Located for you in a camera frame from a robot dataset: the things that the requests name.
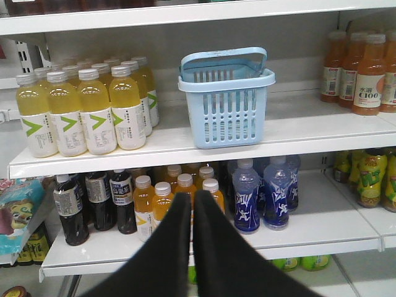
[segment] white shelf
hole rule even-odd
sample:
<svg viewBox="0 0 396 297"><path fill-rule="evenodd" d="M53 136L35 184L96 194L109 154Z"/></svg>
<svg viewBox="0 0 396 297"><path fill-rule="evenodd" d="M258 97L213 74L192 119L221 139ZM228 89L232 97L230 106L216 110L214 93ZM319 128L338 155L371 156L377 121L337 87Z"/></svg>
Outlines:
<svg viewBox="0 0 396 297"><path fill-rule="evenodd" d="M195 147L185 100L161 106L161 122L140 149L94 156L56 154L33 158L25 149L9 165L11 178L136 168L202 161L331 152L396 145L396 124L378 116L358 116L323 103L317 90L270 93L264 141L257 145L202 150Z"/></svg>

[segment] bottle label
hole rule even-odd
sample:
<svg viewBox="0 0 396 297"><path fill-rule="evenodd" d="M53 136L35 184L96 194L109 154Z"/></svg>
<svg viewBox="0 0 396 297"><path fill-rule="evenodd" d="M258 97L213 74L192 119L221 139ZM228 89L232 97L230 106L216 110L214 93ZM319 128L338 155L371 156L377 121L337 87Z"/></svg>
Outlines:
<svg viewBox="0 0 396 297"><path fill-rule="evenodd" d="M358 74L353 105L363 108L379 107L381 105L384 77L384 75Z"/></svg>
<svg viewBox="0 0 396 297"><path fill-rule="evenodd" d="M90 151L107 153L117 146L111 109L80 113L85 140Z"/></svg>
<svg viewBox="0 0 396 297"><path fill-rule="evenodd" d="M341 73L341 86L340 98L343 100L353 101L355 94L356 77L358 71L342 69Z"/></svg>
<svg viewBox="0 0 396 297"><path fill-rule="evenodd" d="M382 104L396 105L396 73L386 72Z"/></svg>
<svg viewBox="0 0 396 297"><path fill-rule="evenodd" d="M50 113L20 116L29 150L35 157L47 157L58 151Z"/></svg>
<svg viewBox="0 0 396 297"><path fill-rule="evenodd" d="M125 181L110 180L110 186L115 205L128 205L132 202L132 184L130 177Z"/></svg>
<svg viewBox="0 0 396 297"><path fill-rule="evenodd" d="M340 94L341 70L341 67L323 67L323 95L338 96Z"/></svg>
<svg viewBox="0 0 396 297"><path fill-rule="evenodd" d="M66 191L54 191L56 210L62 217L70 217L82 210L82 201L79 189L74 186Z"/></svg>
<svg viewBox="0 0 396 297"><path fill-rule="evenodd" d="M102 203L111 197L110 184L107 176L98 179L86 179L88 200L91 203Z"/></svg>
<svg viewBox="0 0 396 297"><path fill-rule="evenodd" d="M152 90L147 92L148 103L150 105L150 120L151 126L155 127L160 122L160 114L158 113L158 98L157 91Z"/></svg>
<svg viewBox="0 0 396 297"><path fill-rule="evenodd" d="M140 240L146 241L153 233L153 213L135 212L137 235Z"/></svg>
<svg viewBox="0 0 396 297"><path fill-rule="evenodd" d="M142 105L111 110L119 146L122 149L140 147L145 139Z"/></svg>
<svg viewBox="0 0 396 297"><path fill-rule="evenodd" d="M87 150L82 129L80 113L51 114L55 127L59 152L65 156L74 156Z"/></svg>

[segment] black bottle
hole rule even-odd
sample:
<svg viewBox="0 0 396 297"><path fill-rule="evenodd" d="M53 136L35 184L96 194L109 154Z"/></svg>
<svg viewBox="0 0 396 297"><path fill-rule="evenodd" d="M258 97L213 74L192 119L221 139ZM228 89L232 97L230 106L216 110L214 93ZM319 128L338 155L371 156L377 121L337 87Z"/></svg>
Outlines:
<svg viewBox="0 0 396 297"><path fill-rule="evenodd" d="M105 171L87 173L85 185L95 228L99 231L109 230L116 223L116 207L111 200L107 173Z"/></svg>
<svg viewBox="0 0 396 297"><path fill-rule="evenodd" d="M68 174L57 175L56 182L53 195L66 243L70 246L78 246L89 237L88 227L82 216L80 192Z"/></svg>
<svg viewBox="0 0 396 297"><path fill-rule="evenodd" d="M110 187L113 202L117 206L118 230L123 234L136 232L131 176L124 169L114 170L114 176L110 180Z"/></svg>

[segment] plastic basket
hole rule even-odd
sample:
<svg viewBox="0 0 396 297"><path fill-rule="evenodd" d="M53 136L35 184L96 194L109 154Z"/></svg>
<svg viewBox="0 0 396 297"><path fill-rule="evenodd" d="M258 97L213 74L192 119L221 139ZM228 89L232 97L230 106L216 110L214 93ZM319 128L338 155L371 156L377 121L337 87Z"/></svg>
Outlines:
<svg viewBox="0 0 396 297"><path fill-rule="evenodd" d="M261 54L262 61L232 58L246 54ZM230 58L214 59L226 56ZM265 68L266 59L265 49L251 47L194 53L181 60L178 85L186 92L197 147L232 147L262 140L267 86L275 83L275 74Z"/></svg>

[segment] white bottle cap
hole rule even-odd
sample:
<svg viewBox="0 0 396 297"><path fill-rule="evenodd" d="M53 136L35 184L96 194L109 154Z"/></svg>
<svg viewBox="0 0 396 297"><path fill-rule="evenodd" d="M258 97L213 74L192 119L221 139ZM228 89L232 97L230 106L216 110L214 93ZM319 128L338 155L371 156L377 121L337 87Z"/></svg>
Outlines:
<svg viewBox="0 0 396 297"><path fill-rule="evenodd" d="M135 179L135 185L139 189L146 189L151 186L151 178L148 175L140 175Z"/></svg>
<svg viewBox="0 0 396 297"><path fill-rule="evenodd" d="M218 191L218 181L214 178L205 179L202 183L202 188L211 193L215 193Z"/></svg>
<svg viewBox="0 0 396 297"><path fill-rule="evenodd" d="M286 156L273 156L270 157L270 163L271 164L276 164L276 165L281 165L286 163Z"/></svg>
<svg viewBox="0 0 396 297"><path fill-rule="evenodd" d="M168 168L169 176L179 176L181 175L181 166L180 165L169 165Z"/></svg>
<svg viewBox="0 0 396 297"><path fill-rule="evenodd" d="M155 185L155 193L158 196L167 196L171 194L171 185L166 181L162 181Z"/></svg>
<svg viewBox="0 0 396 297"><path fill-rule="evenodd" d="M46 79L47 78L47 73L49 73L49 71L51 71L51 68L49 67L41 67L41 68L36 68L34 70L37 79Z"/></svg>
<svg viewBox="0 0 396 297"><path fill-rule="evenodd" d="M113 66L111 68L111 75L114 77L130 76L131 69L129 66Z"/></svg>
<svg viewBox="0 0 396 297"><path fill-rule="evenodd" d="M199 176L204 179L212 178L215 176L215 170L210 166L201 167L199 168Z"/></svg>
<svg viewBox="0 0 396 297"><path fill-rule="evenodd" d="M106 63L93 64L91 66L91 68L98 69L99 74L110 73L110 66L109 66L109 64L106 64Z"/></svg>
<svg viewBox="0 0 396 297"><path fill-rule="evenodd" d="M47 73L48 82L65 82L67 80L67 74L64 71L55 71Z"/></svg>
<svg viewBox="0 0 396 297"><path fill-rule="evenodd" d="M192 175L183 173L178 176L178 185L181 187L189 187L192 185Z"/></svg>
<svg viewBox="0 0 396 297"><path fill-rule="evenodd" d="M56 176L56 181L58 183L65 183L68 180L69 180L69 175L68 174L59 174L59 175Z"/></svg>
<svg viewBox="0 0 396 297"><path fill-rule="evenodd" d="M385 41L385 34L369 34L366 37L366 43L369 43L371 45L379 45L381 43L385 43Z"/></svg>
<svg viewBox="0 0 396 297"><path fill-rule="evenodd" d="M30 85L37 81L37 77L34 73L26 73L17 75L17 84L19 85Z"/></svg>
<svg viewBox="0 0 396 297"><path fill-rule="evenodd" d="M98 69L82 69L79 70L80 80L94 80L99 78Z"/></svg>
<svg viewBox="0 0 396 297"><path fill-rule="evenodd" d="M253 159L239 159L238 168L249 169L253 167Z"/></svg>

